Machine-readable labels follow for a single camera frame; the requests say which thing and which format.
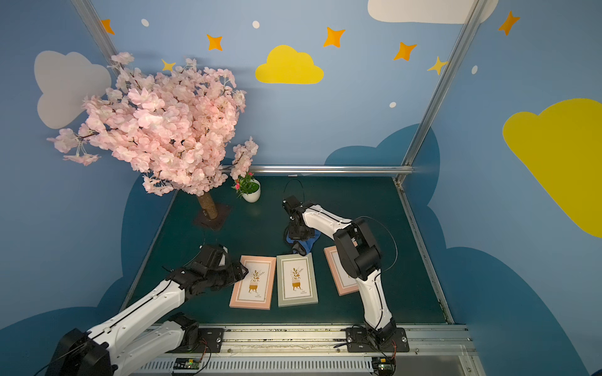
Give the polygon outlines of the blue black-edged cloth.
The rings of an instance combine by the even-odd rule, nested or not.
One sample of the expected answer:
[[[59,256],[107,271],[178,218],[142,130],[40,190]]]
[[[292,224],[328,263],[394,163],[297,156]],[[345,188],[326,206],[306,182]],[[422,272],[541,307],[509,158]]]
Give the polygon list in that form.
[[[314,230],[314,236],[308,238],[307,240],[293,240],[289,236],[289,231],[285,231],[285,242],[291,246],[293,254],[306,256],[311,253],[311,250],[316,243],[316,241],[320,238],[321,233],[317,230]]]

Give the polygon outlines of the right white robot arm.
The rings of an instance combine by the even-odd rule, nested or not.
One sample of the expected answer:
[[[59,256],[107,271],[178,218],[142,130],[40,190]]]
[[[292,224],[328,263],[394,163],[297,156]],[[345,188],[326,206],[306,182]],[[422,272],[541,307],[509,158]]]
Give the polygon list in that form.
[[[337,216],[294,196],[284,199],[282,207],[289,219],[285,241],[293,252],[307,256],[321,235],[332,239],[343,270],[358,283],[369,338],[377,345],[392,339],[397,326],[382,287],[383,253],[367,222]]]

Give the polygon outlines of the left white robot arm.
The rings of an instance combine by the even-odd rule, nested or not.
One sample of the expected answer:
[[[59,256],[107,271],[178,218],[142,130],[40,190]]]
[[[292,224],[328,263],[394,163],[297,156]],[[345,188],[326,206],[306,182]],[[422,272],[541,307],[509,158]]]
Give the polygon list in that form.
[[[87,331],[64,335],[47,375],[130,375],[173,350],[210,347],[197,321],[178,312],[185,302],[208,290],[219,291],[243,280],[248,269],[221,245],[207,244],[184,266],[172,270],[130,307]]]

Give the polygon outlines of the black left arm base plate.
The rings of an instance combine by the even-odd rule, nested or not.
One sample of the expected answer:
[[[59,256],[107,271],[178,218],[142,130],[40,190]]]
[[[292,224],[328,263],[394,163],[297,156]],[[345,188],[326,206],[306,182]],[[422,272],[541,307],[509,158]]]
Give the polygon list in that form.
[[[172,353],[219,353],[224,339],[223,327],[196,327],[184,332],[182,343]]]

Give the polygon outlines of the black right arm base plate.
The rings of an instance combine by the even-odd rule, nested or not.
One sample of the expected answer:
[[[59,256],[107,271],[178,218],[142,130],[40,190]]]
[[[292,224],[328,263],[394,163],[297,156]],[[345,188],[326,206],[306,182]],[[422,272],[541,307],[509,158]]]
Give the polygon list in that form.
[[[364,327],[345,328],[346,347],[349,353],[408,353],[409,338],[403,327],[397,327],[387,341],[380,341]]]

